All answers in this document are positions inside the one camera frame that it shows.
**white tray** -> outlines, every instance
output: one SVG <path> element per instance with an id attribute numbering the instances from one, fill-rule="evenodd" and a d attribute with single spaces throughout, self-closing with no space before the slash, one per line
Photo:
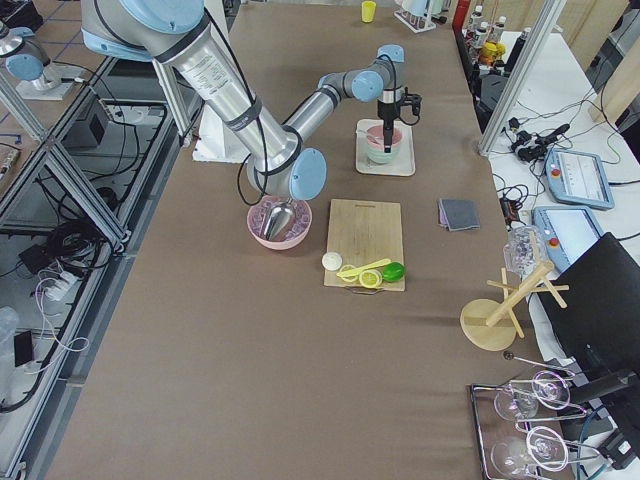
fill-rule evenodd
<path id="1" fill-rule="evenodd" d="M 396 128 L 402 133 L 403 139 L 396 158 L 385 165 L 369 160 L 366 154 L 367 136 L 361 132 L 366 132 L 367 129 L 375 125 L 382 125 L 382 120 L 362 119 L 356 126 L 356 170 L 365 175 L 394 175 L 399 177 L 410 177 L 416 173 L 412 129 L 404 123 L 396 122 L 395 124 Z"/>

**black monitor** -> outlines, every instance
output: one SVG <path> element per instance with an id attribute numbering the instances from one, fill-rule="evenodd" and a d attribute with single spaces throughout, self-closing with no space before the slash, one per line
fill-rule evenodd
<path id="1" fill-rule="evenodd" d="M 589 396 L 602 400 L 640 456 L 640 267 L 606 233 L 553 283 L 569 285 L 561 292 L 565 309 L 540 295 L 560 345 L 596 387 Z M 616 388 L 625 374 L 631 377 Z"/>

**yellow lemon slice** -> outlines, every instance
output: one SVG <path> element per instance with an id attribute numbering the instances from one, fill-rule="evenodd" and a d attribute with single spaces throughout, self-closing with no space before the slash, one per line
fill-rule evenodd
<path id="1" fill-rule="evenodd" d="M 340 270 L 338 270 L 338 273 L 339 272 L 346 272 L 347 270 L 353 270 L 354 268 L 356 268 L 356 267 L 354 267 L 353 265 L 343 265 L 340 268 Z M 358 275 L 356 275 L 354 277 L 346 277 L 346 278 L 345 277 L 340 277 L 340 278 L 342 279 L 343 282 L 353 283 L 356 280 L 358 280 Z"/>
<path id="2" fill-rule="evenodd" d="M 365 270 L 358 276 L 360 285 L 366 288 L 378 288 L 382 285 L 382 274 L 378 270 Z"/>

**power strip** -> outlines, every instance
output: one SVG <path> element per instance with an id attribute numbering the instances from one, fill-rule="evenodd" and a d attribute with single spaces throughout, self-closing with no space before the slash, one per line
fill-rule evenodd
<path id="1" fill-rule="evenodd" d="M 60 273 L 60 278 L 56 279 L 53 282 L 53 285 L 50 285 L 44 289 L 44 294 L 47 298 L 54 302 L 59 302 L 62 300 L 71 287 L 73 287 L 76 282 L 79 280 L 73 273 L 65 272 L 64 270 Z"/>

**green ball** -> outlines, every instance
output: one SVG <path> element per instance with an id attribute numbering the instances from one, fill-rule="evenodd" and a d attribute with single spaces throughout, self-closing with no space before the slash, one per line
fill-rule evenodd
<path id="1" fill-rule="evenodd" d="M 385 282 L 393 283 L 404 277 L 404 265 L 392 262 L 382 270 L 382 279 Z"/>

